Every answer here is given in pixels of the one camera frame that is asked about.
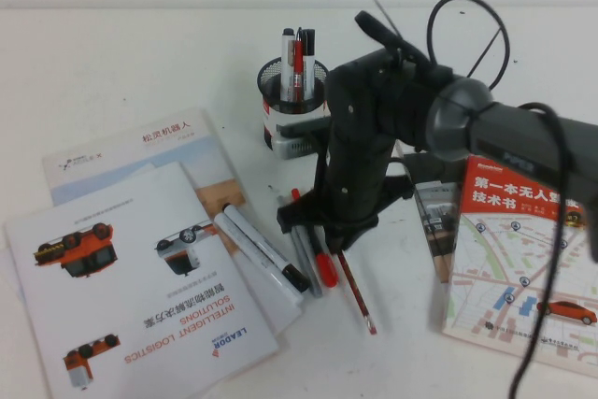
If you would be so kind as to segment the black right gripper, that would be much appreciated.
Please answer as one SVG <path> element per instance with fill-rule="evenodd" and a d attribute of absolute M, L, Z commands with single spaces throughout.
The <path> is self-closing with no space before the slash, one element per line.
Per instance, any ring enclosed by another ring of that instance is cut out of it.
<path fill-rule="evenodd" d="M 395 138 L 381 131 L 377 107 L 398 66 L 377 50 L 330 71 L 324 87 L 330 116 L 284 125 L 284 137 L 303 136 L 318 153 L 313 189 L 280 207 L 287 234 L 298 225 L 321 226 L 328 250 L 349 249 L 376 228 L 378 214 L 412 189 L 405 177 L 387 177 Z"/>

